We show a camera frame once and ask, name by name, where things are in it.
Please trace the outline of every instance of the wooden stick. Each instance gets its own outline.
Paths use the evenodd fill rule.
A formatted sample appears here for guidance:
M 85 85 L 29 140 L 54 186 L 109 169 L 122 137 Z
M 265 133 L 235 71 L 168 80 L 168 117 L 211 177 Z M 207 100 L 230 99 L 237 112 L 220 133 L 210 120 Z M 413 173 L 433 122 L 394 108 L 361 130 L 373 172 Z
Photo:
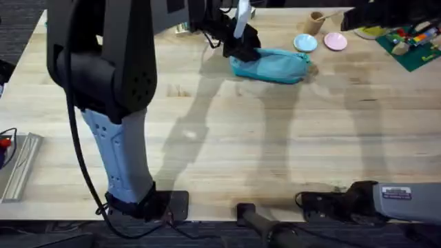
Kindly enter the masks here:
M 337 14 L 340 14 L 342 11 L 343 11 L 343 10 L 339 10 L 339 11 L 333 13 L 333 14 L 329 14 L 329 15 L 327 15 L 327 16 L 323 16 L 323 17 L 321 17 L 321 18 L 317 18 L 316 21 L 321 21 L 321 20 L 323 20 L 323 19 L 328 19 L 329 17 L 333 17 L 333 16 L 335 16 L 335 15 L 337 15 Z

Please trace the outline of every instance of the pink plate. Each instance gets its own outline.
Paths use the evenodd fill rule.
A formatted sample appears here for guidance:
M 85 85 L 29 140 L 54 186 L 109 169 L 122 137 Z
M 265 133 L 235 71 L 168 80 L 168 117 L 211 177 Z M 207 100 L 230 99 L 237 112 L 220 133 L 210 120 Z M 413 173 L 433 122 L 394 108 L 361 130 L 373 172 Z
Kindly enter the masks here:
M 341 33 L 331 32 L 325 36 L 325 45 L 331 50 L 341 51 L 346 48 L 347 40 Z

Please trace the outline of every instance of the green mat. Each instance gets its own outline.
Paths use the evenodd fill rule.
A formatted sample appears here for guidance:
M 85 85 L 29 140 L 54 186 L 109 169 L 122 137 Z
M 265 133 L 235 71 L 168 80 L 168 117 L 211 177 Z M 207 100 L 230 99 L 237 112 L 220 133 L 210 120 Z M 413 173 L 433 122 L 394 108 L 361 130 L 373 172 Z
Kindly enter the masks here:
M 433 46 L 432 43 L 426 43 L 424 45 L 419 45 L 416 48 L 411 48 L 406 54 L 398 56 L 392 54 L 392 49 L 395 47 L 395 44 L 390 42 L 386 35 L 382 37 L 378 37 L 376 41 L 390 54 L 392 57 L 398 61 L 406 70 L 413 71 L 422 65 L 427 64 L 428 62 L 433 61 L 434 59 L 441 56 L 441 51 L 438 49 L 432 50 L 431 47 Z M 430 55 L 434 54 L 435 56 L 432 59 L 429 59 L 428 61 L 423 61 L 422 57 L 428 57 Z

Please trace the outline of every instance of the black clamp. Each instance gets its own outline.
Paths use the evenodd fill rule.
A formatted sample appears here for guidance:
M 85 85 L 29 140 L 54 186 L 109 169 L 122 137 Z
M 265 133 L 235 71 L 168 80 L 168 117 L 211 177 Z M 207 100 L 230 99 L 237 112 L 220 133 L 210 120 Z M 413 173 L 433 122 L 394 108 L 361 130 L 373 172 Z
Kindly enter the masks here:
M 308 222 L 316 222 L 326 217 L 347 224 L 382 226 L 389 218 L 375 209 L 375 184 L 375 181 L 356 182 L 346 193 L 301 192 L 299 207 L 302 208 L 303 217 Z

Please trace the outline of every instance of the small plate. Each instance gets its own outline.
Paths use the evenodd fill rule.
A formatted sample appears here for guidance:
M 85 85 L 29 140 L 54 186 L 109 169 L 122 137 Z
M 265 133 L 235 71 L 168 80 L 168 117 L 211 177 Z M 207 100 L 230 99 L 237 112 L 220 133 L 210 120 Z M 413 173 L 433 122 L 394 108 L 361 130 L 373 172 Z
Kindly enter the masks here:
M 299 34 L 294 39 L 294 47 L 301 52 L 312 52 L 317 48 L 317 40 L 309 34 Z
M 347 39 L 341 33 L 331 32 L 325 36 L 325 45 L 334 51 L 341 51 L 347 47 Z

